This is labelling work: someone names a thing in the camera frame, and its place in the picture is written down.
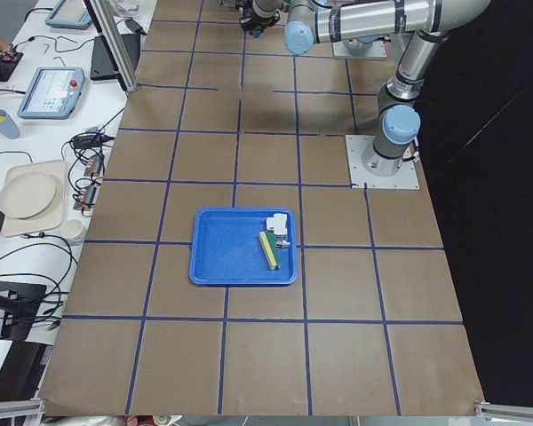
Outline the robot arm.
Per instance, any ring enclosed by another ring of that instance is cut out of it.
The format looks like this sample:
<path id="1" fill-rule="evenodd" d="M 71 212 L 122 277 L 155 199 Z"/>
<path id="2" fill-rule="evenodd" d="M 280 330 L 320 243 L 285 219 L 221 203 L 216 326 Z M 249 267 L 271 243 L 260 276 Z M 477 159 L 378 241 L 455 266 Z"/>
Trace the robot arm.
<path id="1" fill-rule="evenodd" d="M 388 0 L 329 5 L 324 1 L 236 1 L 241 28 L 255 38 L 286 13 L 284 44 L 294 56 L 313 45 L 331 43 L 346 58 L 375 59 L 387 36 L 403 41 L 396 71 L 378 94 L 379 131 L 362 154 L 365 169 L 390 177 L 401 167 L 403 154 L 419 132 L 413 105 L 434 55 L 450 30 L 477 18 L 486 1 Z"/>

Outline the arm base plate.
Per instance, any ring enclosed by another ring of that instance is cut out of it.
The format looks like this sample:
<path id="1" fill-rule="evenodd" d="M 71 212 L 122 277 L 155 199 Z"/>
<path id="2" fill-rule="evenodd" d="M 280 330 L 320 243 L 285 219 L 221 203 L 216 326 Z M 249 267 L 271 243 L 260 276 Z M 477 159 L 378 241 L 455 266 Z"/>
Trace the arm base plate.
<path id="1" fill-rule="evenodd" d="M 384 42 L 379 38 L 348 39 L 332 44 L 333 56 L 341 59 L 386 60 Z"/>
<path id="2" fill-rule="evenodd" d="M 407 147 L 398 159 L 388 160 L 374 151 L 371 135 L 346 135 L 346 153 L 352 188 L 418 190 L 416 164 Z"/>

